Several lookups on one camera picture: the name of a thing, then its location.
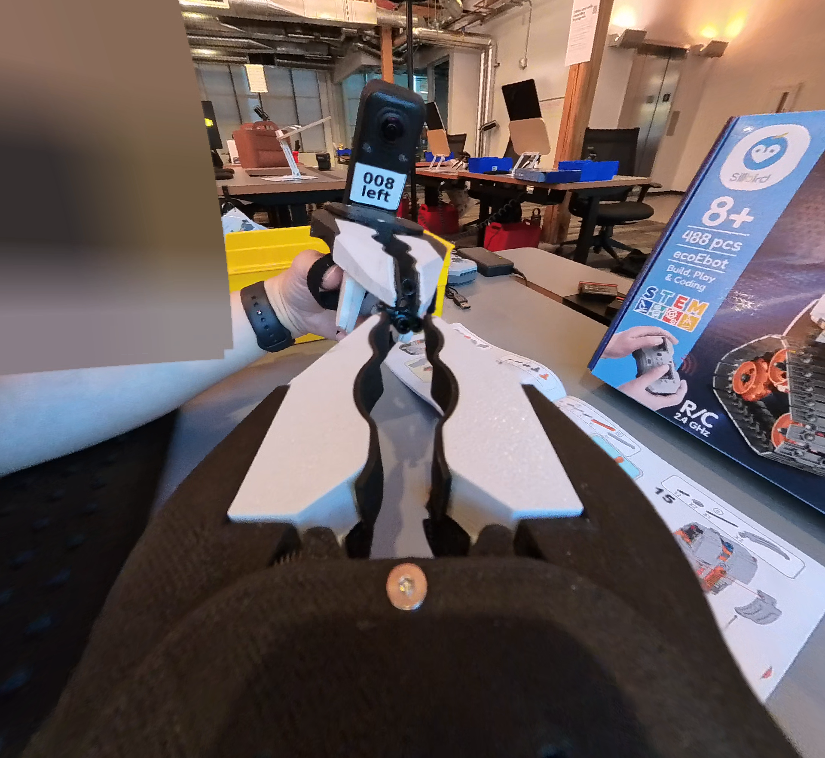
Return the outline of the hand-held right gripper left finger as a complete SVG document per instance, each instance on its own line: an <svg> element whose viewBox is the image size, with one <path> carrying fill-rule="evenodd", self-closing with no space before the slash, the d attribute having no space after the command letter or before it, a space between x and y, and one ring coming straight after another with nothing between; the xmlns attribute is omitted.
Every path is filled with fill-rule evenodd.
<svg viewBox="0 0 825 758"><path fill-rule="evenodd" d="M286 523L331 529L343 541L361 521L356 480L366 471L370 422L356 380L377 356L384 314L363 321L284 389L272 423L227 517L235 524Z"/></svg>

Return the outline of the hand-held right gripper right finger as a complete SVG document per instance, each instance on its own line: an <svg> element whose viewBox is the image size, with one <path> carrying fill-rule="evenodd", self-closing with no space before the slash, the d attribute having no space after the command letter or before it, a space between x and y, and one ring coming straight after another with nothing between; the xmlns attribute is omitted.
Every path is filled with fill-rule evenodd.
<svg viewBox="0 0 825 758"><path fill-rule="evenodd" d="M573 518L583 503L551 441L565 390L542 363L428 317L430 394L441 413L425 531L430 544L473 544L488 526Z"/></svg>

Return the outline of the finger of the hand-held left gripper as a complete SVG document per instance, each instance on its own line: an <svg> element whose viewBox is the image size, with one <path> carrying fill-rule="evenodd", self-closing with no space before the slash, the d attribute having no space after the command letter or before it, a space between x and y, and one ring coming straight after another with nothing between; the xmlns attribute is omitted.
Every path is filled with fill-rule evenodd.
<svg viewBox="0 0 825 758"><path fill-rule="evenodd" d="M397 307L396 261L385 249L394 220L374 218L372 224L333 220L333 261L344 273L337 307L359 309L367 293L389 308Z"/></svg>
<svg viewBox="0 0 825 758"><path fill-rule="evenodd" d="M437 292L440 272L449 258L449 244L434 235L406 236L418 278L418 315L426 315Z"/></svg>

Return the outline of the black toy connector piece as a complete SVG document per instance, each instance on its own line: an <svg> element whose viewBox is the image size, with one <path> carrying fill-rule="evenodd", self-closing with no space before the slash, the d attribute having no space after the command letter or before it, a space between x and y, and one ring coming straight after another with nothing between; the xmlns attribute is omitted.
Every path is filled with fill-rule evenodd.
<svg viewBox="0 0 825 758"><path fill-rule="evenodd" d="M417 307L409 303L401 303L398 306L382 305L381 311L389 320L389 325L397 334L399 341L411 340L418 333L423 331L424 322L417 316Z"/></svg>

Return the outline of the person's left forearm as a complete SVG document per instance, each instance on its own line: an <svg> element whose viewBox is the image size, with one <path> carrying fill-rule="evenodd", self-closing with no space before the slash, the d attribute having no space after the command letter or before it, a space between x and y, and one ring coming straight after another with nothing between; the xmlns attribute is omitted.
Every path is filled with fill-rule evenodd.
<svg viewBox="0 0 825 758"><path fill-rule="evenodd" d="M218 360L3 375L1 475L132 431L260 358L240 294L230 301L232 348Z"/></svg>

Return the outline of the grey desk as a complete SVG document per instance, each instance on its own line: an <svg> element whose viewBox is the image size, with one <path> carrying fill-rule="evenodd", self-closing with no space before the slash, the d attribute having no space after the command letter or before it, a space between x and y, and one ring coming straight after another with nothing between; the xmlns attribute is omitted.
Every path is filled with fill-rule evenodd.
<svg viewBox="0 0 825 758"><path fill-rule="evenodd" d="M523 273L528 287L605 326L612 320L606 312L609 302L602 299L579 299L579 283L615 284L618 294L624 297L634 282L621 275L602 271L540 248L504 250L499 252L499 255L510 259L515 269Z"/></svg>
<svg viewBox="0 0 825 758"><path fill-rule="evenodd" d="M593 378L587 370L603 325L526 287L517 278L480 278L469 288L471 309L449 306L443 318L462 321L505 350L555 372L568 392L606 413L656 454L746 516L824 561L823 515L765 479L686 435ZM180 411L153 511L194 467L274 388L286 384L331 343L315 340L267 354L207 389ZM378 557L429 551L422 533L435 413L387 369L385 391L374 409L385 469L385 495L376 526Z"/></svg>

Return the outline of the person's left hand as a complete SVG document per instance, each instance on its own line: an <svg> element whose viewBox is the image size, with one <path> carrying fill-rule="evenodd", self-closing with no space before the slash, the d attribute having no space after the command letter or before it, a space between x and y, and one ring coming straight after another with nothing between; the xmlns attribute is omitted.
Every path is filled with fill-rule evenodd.
<svg viewBox="0 0 825 758"><path fill-rule="evenodd" d="M321 258L318 251L302 251L289 268L264 282L275 315L294 340L304 336L342 340L346 336L336 324L336 304L332 310L323 309L308 288L308 273Z"/></svg>

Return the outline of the black power adapter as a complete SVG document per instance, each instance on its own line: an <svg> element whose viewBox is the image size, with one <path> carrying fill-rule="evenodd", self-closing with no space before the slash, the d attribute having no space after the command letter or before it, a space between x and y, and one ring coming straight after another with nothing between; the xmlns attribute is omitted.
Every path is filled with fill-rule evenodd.
<svg viewBox="0 0 825 758"><path fill-rule="evenodd" d="M515 273L514 263L498 253L486 248L459 248L454 251L458 257L475 263L481 276L492 278Z"/></svg>

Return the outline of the yellow plastic bin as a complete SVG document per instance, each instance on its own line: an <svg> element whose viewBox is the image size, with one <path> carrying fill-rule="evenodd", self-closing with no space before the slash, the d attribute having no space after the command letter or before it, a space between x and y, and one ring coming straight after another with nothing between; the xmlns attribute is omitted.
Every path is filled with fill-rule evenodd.
<svg viewBox="0 0 825 758"><path fill-rule="evenodd" d="M409 254L406 236L402 233L391 237L391 241L401 242ZM225 247L229 265L229 284L232 291L230 305L232 311L233 350L245 359L255 360L263 354L250 323L242 309L240 298L234 292L251 284L271 278L289 268L294 258L305 250L326 251L327 245L316 237L311 237L308 227L285 228L230 233L225 236ZM449 243L449 255L452 245ZM396 261L396 278L400 278L401 260ZM444 302L444 287L449 267L449 258L445 260L437 284L437 292L431 305L435 313L440 314Z"/></svg>

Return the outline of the black wristband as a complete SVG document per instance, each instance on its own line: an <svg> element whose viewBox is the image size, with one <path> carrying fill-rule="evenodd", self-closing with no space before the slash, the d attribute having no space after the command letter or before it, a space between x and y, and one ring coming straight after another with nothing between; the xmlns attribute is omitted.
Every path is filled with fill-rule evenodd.
<svg viewBox="0 0 825 758"><path fill-rule="evenodd" d="M294 345L294 336L277 317L263 281L241 289L240 299L257 346L262 351L276 353Z"/></svg>

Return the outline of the brown bag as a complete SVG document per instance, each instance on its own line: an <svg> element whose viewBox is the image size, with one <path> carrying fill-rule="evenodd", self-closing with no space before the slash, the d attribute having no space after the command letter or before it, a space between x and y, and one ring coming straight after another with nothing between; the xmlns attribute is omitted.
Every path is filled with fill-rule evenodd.
<svg viewBox="0 0 825 758"><path fill-rule="evenodd" d="M242 124L232 132L239 164L245 170L287 168L294 164L293 152L283 145L279 126L269 120Z"/></svg>

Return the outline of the black office chair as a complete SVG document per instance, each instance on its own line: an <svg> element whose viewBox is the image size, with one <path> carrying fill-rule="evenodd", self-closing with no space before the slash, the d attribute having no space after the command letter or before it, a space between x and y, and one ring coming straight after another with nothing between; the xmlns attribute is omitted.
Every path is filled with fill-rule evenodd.
<svg viewBox="0 0 825 758"><path fill-rule="evenodd" d="M636 173L639 131L639 127L587 128L584 134L583 150L578 160L618 160L620 162L618 175L639 177ZM658 187L659 184L651 182L645 188L635 186L631 189L618 189L601 198L590 252L594 251L597 254L605 252L614 260L618 260L620 258L618 250L632 251L629 246L614 239L613 231L618 226L651 218L654 209L645 202L645 198L651 188ZM583 196L584 192L580 192L578 196L572 196L569 204L570 214L577 217L580 222L586 210Z"/></svg>

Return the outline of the open instruction booklet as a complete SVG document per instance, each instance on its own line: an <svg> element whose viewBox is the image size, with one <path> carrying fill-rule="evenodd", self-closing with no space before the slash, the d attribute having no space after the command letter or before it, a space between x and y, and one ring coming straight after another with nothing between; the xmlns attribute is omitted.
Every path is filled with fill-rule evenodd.
<svg viewBox="0 0 825 758"><path fill-rule="evenodd" d="M554 403L632 479L674 536L717 626L765 703L823 619L824 568L655 454L608 415L567 394L547 366L450 328Z"/></svg>

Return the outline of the white paper notice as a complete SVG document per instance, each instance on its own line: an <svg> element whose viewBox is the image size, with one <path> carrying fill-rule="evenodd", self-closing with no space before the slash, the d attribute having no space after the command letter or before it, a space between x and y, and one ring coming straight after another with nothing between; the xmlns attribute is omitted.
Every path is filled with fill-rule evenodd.
<svg viewBox="0 0 825 758"><path fill-rule="evenodd" d="M602 0L573 0L564 65L590 62Z"/></svg>

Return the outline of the robot kit box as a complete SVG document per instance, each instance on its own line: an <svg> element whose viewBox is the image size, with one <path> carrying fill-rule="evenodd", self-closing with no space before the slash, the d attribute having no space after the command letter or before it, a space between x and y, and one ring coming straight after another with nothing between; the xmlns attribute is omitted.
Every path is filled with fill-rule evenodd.
<svg viewBox="0 0 825 758"><path fill-rule="evenodd" d="M589 362L824 511L824 112L731 118Z"/></svg>

